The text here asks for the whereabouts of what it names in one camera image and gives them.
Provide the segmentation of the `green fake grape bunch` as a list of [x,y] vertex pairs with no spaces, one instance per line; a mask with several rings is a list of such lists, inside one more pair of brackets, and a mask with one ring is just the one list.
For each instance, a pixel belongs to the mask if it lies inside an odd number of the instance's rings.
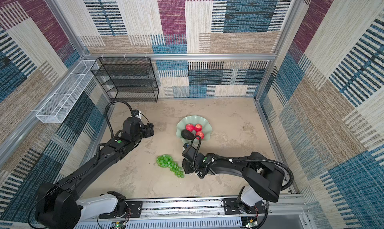
[[170,155],[161,155],[156,159],[156,163],[161,168],[168,168],[178,178],[184,178],[184,170],[173,160]]

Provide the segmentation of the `red fake apple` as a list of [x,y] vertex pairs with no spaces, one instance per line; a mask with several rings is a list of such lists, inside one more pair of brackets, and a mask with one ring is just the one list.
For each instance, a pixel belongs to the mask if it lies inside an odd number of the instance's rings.
[[204,135],[204,133],[202,131],[196,132],[196,136],[200,137],[201,140],[203,140],[204,137],[205,137],[205,135]]
[[193,124],[187,124],[185,129],[189,132],[193,132],[195,130],[195,126]]
[[203,126],[201,124],[196,124],[194,126],[194,129],[196,132],[199,132],[199,131],[202,131],[203,130]]

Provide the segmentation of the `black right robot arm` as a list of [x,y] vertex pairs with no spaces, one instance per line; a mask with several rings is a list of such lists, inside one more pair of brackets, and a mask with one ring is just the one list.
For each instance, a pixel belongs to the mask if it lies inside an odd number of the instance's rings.
[[233,202],[233,208],[243,214],[249,214],[263,200],[278,202],[281,191],[293,183],[293,173],[286,165],[269,160],[257,152],[248,157],[231,158],[216,154],[203,155],[189,143],[184,144],[183,148],[182,167],[186,174],[195,173],[200,179],[206,175],[225,174],[246,180],[248,185],[241,189]]

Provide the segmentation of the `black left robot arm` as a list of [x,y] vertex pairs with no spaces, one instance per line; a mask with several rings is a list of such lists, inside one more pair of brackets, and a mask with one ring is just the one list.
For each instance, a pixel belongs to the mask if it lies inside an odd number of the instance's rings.
[[99,197],[80,200],[83,192],[107,169],[121,161],[139,146],[144,138],[154,135],[152,123],[143,124],[140,118],[129,117],[122,130],[97,146],[96,155],[64,179],[40,185],[35,211],[29,213],[48,229],[72,229],[79,222],[100,214],[126,211],[125,197],[108,192]]

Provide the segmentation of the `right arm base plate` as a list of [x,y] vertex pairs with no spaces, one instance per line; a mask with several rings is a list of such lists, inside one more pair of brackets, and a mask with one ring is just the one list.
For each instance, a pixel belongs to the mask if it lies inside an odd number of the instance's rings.
[[224,208],[226,215],[264,214],[266,212],[266,204],[264,202],[257,202],[251,207],[237,198],[225,198],[221,201],[221,206]]

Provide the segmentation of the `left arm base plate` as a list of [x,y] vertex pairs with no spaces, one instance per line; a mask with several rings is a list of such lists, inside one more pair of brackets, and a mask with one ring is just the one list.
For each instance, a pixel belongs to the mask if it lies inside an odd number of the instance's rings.
[[139,218],[142,212],[143,201],[126,201],[123,210],[117,209],[111,213],[98,216],[99,219],[127,219]]

